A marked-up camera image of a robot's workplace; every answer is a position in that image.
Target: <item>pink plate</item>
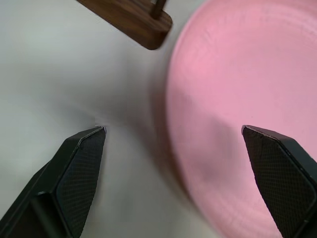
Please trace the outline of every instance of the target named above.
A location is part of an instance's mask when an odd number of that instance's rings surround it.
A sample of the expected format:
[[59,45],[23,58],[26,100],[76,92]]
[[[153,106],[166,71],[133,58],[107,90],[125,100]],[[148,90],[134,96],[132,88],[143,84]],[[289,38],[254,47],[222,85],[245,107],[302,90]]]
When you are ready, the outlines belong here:
[[207,1],[174,50],[167,115],[184,181],[210,224],[226,238],[280,238],[241,126],[291,136],[317,158],[317,1]]

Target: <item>textured gripper pad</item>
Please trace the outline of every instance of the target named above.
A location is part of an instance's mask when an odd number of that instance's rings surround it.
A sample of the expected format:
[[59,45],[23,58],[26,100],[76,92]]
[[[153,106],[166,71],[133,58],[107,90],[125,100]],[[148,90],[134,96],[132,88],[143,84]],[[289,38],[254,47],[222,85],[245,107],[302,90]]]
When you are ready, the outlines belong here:
[[84,139],[56,189],[56,198],[74,238],[79,238],[86,223],[99,175],[105,142],[100,130]]
[[244,128],[255,180],[278,229],[293,238],[315,201],[315,192],[304,174],[278,142]]

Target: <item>white table surface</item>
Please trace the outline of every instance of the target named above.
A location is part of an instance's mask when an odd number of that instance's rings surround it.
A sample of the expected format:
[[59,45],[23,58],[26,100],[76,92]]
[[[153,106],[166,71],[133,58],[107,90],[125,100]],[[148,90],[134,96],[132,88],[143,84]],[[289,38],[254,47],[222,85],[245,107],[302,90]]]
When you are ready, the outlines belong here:
[[170,0],[148,51],[74,0],[0,1],[0,217],[63,140],[108,127],[83,238],[216,238],[163,169],[166,67],[204,0]]

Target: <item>wooden block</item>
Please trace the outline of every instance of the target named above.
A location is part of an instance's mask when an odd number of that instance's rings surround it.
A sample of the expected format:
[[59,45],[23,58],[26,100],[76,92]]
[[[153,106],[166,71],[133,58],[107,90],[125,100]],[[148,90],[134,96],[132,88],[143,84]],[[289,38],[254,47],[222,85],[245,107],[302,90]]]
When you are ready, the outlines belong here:
[[173,21],[164,11],[157,19],[150,16],[150,0],[77,0],[149,50],[159,48]]

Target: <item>dark wooden object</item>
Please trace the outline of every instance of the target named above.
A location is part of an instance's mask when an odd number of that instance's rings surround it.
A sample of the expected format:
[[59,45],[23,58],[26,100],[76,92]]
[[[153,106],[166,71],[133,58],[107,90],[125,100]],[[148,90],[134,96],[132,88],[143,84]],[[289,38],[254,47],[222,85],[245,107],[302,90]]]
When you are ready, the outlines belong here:
[[149,50],[159,48],[172,27],[166,0],[77,0]]

